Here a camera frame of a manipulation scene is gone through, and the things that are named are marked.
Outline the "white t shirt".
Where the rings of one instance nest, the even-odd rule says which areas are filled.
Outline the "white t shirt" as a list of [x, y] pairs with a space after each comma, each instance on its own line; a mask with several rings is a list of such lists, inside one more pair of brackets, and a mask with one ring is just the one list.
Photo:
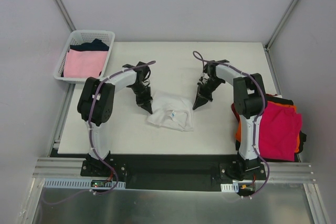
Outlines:
[[147, 122], [157, 127], [181, 132], [193, 132], [194, 114], [192, 106], [188, 98], [157, 91], [152, 102], [153, 113], [147, 117]]

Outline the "red t shirt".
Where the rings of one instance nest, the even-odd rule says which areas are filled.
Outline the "red t shirt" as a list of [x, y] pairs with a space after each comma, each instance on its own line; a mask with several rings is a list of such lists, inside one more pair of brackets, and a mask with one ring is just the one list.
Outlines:
[[239, 123], [240, 122], [240, 117], [239, 117], [239, 114], [237, 113], [237, 111], [235, 109], [235, 105], [233, 103], [231, 104], [231, 110], [232, 110], [237, 122]]

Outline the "white plastic laundry basket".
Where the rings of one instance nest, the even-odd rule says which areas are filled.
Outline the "white plastic laundry basket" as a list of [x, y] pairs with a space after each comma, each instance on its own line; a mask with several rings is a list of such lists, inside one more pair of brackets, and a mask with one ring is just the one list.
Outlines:
[[104, 62], [101, 65], [101, 70], [98, 71], [98, 78], [102, 78], [104, 76], [104, 72], [107, 67], [107, 63], [111, 56], [112, 47], [115, 39], [115, 33], [107, 30], [75, 30], [70, 33], [66, 44], [60, 54], [60, 58], [58, 60], [57, 65], [55, 66], [55, 70], [53, 76], [56, 80], [65, 81], [68, 83], [84, 83], [87, 77], [66, 77], [64, 74], [64, 68], [67, 61], [67, 54], [70, 51], [70, 46], [79, 46], [83, 43], [93, 42], [95, 39], [101, 40], [106, 46], [109, 47], [107, 51], [107, 55], [104, 58]]

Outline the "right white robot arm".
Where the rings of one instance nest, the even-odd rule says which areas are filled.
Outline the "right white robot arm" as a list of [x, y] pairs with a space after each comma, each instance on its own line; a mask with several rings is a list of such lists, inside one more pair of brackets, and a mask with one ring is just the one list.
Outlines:
[[233, 87], [234, 108], [240, 121], [240, 147], [233, 164], [225, 174], [235, 180], [248, 179], [260, 168], [259, 133], [262, 114], [267, 99], [262, 76], [248, 74], [231, 66], [227, 60], [208, 61], [203, 64], [202, 75], [197, 83], [193, 110], [213, 101], [212, 93], [221, 85]]

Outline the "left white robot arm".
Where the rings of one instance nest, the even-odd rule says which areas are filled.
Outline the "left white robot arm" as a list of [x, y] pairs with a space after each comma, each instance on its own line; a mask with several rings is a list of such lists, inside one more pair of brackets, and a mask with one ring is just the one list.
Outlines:
[[107, 138], [103, 136], [103, 128], [112, 115], [114, 96], [122, 89], [130, 88], [135, 94], [137, 106], [152, 114], [149, 77], [150, 65], [155, 63], [140, 61], [136, 66], [126, 64], [108, 77], [89, 77], [85, 81], [77, 111], [86, 124], [90, 146], [88, 155], [96, 160], [92, 168], [99, 176], [105, 176], [111, 171], [111, 163], [106, 160], [110, 150]]

